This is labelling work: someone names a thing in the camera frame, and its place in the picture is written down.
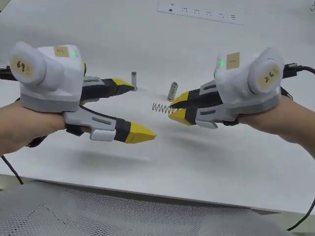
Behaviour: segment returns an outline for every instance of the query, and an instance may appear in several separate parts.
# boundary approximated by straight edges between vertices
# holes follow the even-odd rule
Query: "tan sticker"
[[[258,84],[261,89],[267,89],[280,75],[280,70],[277,65],[272,66],[269,71],[258,79]]]
[[[240,53],[229,54],[226,57],[226,69],[236,69],[240,67]]]
[[[55,50],[55,56],[59,58],[68,58],[69,56],[69,51],[68,48],[65,46],[56,46],[54,47]]]
[[[18,57],[13,56],[11,63],[10,63],[11,70],[23,75],[25,77],[32,77],[34,73],[34,67],[28,61]]]

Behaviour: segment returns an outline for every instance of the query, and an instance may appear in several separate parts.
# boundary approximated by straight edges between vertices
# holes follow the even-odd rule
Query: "spring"
[[[176,92],[177,92],[177,88],[178,88],[178,84],[176,82],[173,82],[171,85],[171,88],[169,90],[169,93],[168,93],[168,97],[167,97],[168,101],[170,101],[170,102],[174,101],[174,98],[175,98]]]
[[[161,112],[161,113],[165,113],[165,114],[171,114],[175,111],[178,111],[179,109],[176,108],[171,108],[169,106],[163,105],[163,104],[159,104],[159,103],[153,103],[152,104],[152,111],[156,111],[156,112]]]

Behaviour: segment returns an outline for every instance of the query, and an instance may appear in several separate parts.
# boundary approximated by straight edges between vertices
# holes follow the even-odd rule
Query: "power strip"
[[[169,13],[173,15],[179,16],[188,16],[194,17],[204,20],[210,21],[218,21],[224,22],[234,25],[241,25],[244,24],[240,21],[239,17],[236,15],[226,14],[224,12],[216,13],[210,10],[202,10],[199,8],[190,8],[190,7],[181,7],[179,5],[174,4],[160,4],[157,8],[158,12]]]
[[[311,11],[315,11],[315,1],[314,4],[310,7]]]

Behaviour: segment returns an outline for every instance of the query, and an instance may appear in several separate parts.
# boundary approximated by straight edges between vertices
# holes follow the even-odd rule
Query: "metal pin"
[[[167,97],[167,100],[172,102],[176,96],[176,92],[177,92],[177,88],[178,88],[178,84],[176,82],[173,82],[171,84],[171,88],[169,90],[169,93],[168,93],[168,97]]]
[[[133,71],[131,73],[131,85],[134,87],[133,91],[137,91],[137,72]]]

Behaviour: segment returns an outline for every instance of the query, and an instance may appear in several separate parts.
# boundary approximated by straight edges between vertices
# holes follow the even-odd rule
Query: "hand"
[[[62,114],[34,112],[17,101],[0,108],[0,154],[12,153],[33,139],[65,129]]]
[[[241,115],[239,122],[265,133],[279,135],[284,140],[295,143],[291,127],[295,125],[295,117],[299,114],[300,107],[291,98],[281,96],[278,106],[259,114]]]

